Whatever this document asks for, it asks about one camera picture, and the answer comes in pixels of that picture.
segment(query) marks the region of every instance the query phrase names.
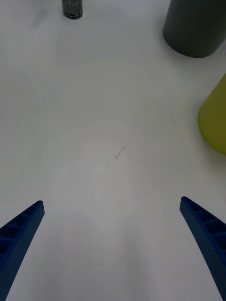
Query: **spray can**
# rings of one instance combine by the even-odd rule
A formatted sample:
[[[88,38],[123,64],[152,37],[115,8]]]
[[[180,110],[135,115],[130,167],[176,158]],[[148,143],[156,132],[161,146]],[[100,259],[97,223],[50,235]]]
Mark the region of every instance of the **spray can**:
[[[82,17],[82,0],[62,0],[63,13],[70,19]]]

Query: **white table surface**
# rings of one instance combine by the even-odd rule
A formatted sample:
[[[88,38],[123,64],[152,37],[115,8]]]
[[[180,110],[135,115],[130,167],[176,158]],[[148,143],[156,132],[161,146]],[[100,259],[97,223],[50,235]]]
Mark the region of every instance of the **white table surface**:
[[[77,21],[59,1],[10,1],[0,226],[38,199],[46,214],[7,300],[221,300],[179,204],[186,195],[226,222],[226,157],[196,122],[225,47],[204,59],[173,51],[168,0],[84,0]]]

